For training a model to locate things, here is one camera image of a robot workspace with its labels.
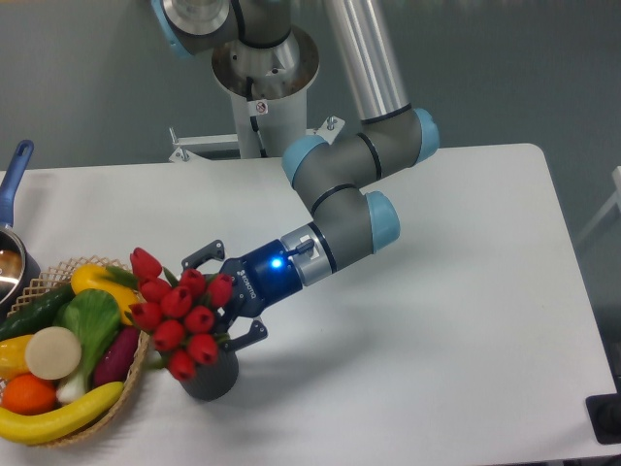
yellow bell pepper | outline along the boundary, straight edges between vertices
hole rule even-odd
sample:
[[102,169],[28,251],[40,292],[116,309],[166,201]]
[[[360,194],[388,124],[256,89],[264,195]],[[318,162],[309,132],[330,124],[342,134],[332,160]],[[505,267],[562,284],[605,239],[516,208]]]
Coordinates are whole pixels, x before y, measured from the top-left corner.
[[71,276],[71,287],[76,294],[85,289],[108,291],[118,304],[121,323],[131,325],[132,322],[125,313],[131,313],[129,306],[139,302],[138,296],[133,289],[111,282],[109,280],[111,277],[106,268],[101,265],[84,264],[76,269],[74,275]]
[[0,379],[9,381],[29,372],[25,354],[31,339],[32,335],[23,335],[0,342]]

vase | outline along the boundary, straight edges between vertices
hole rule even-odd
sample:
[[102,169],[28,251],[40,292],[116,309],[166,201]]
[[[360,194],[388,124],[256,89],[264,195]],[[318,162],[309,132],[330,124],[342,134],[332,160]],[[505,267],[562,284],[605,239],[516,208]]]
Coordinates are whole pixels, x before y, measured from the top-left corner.
[[233,388],[239,373],[237,355],[233,351],[225,352],[221,349],[215,364],[197,365],[196,376],[181,382],[181,386],[196,399],[212,401]]

banana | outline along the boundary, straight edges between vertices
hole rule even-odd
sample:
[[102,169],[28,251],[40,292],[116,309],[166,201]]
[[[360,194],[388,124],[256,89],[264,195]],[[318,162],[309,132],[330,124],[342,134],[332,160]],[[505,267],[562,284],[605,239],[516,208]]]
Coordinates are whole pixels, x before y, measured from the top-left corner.
[[49,413],[22,416],[0,408],[0,437],[37,445],[59,439],[80,429],[108,410],[120,397],[123,382],[106,383],[73,403]]

light blue joint cap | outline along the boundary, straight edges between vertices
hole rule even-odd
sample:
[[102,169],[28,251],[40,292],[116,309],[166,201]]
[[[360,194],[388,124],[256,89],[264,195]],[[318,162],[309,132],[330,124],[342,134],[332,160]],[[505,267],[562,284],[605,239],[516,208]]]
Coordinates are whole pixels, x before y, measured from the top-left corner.
[[304,136],[303,138],[298,139],[286,149],[284,155],[282,156],[281,163],[282,170],[284,170],[284,173],[289,179],[291,185],[293,185],[293,179],[295,178],[295,174],[298,171],[302,161],[309,153],[312,152],[314,148],[322,144],[328,143],[321,136],[314,134],[312,136]]
[[159,21],[159,25],[164,32],[164,36],[166,36],[166,40],[171,46],[171,49],[175,52],[175,55],[179,58],[189,58],[192,54],[187,51],[187,49],[179,42],[179,39],[173,32],[173,28],[168,23],[166,19],[166,14],[164,13],[164,9],[162,8],[161,0],[151,0],[151,7],[155,11],[155,15],[157,16],[157,20]]
[[371,215],[371,234],[373,235],[373,254],[397,241],[401,233],[401,223],[392,203],[379,191],[365,195]]
[[440,148],[440,132],[434,123],[434,119],[424,109],[414,109],[416,116],[420,121],[420,129],[422,132],[422,142],[420,144],[420,155],[416,163],[428,159],[436,150]]

yellow squash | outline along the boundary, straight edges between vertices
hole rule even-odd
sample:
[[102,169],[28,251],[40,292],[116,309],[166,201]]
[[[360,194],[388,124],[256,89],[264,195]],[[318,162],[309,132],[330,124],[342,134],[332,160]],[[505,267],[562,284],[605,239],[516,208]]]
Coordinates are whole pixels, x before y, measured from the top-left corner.
[[24,355],[31,339],[32,335],[23,335],[0,342],[0,379],[9,381],[29,372]]
[[0,408],[0,437],[26,445],[59,439],[108,410],[116,403],[122,391],[123,382],[106,383],[69,405],[36,416],[16,415]]
[[125,313],[131,313],[129,306],[139,302],[138,296],[133,289],[108,280],[110,277],[111,275],[105,267],[96,264],[84,264],[78,267],[74,275],[71,276],[71,287],[76,294],[91,288],[108,291],[118,304],[120,321],[125,325],[131,325],[132,322]]

